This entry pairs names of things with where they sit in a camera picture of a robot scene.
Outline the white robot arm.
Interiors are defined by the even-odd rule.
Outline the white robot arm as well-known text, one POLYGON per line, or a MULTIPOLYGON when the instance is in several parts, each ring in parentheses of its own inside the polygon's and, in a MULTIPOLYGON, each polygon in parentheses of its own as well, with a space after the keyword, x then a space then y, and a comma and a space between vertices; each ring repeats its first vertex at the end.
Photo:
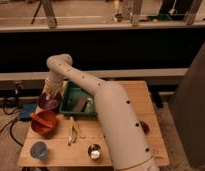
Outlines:
POLYGON ((72 63, 68 54, 49 57, 50 73, 45 83, 56 91, 67 78, 94 98, 114 170, 160 171, 125 88, 116 81, 105 81, 78 70, 72 63))

